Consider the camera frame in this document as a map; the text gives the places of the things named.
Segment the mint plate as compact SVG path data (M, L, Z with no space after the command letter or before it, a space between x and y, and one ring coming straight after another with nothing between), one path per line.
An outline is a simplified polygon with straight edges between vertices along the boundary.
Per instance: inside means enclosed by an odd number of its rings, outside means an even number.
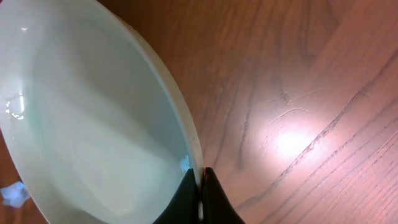
M173 76L97 1L1 2L1 131L49 223L152 223L203 170Z

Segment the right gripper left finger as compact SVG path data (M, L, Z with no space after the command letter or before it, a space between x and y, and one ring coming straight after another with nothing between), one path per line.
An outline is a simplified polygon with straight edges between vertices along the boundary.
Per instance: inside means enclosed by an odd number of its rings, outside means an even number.
M193 169L187 170L169 205L154 224L199 224L199 196Z

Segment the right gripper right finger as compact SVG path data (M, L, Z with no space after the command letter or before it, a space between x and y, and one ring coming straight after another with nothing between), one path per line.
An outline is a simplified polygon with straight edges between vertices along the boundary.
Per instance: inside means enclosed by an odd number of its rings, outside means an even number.
M244 224L229 202L218 178L211 167L205 168L202 188L203 223Z

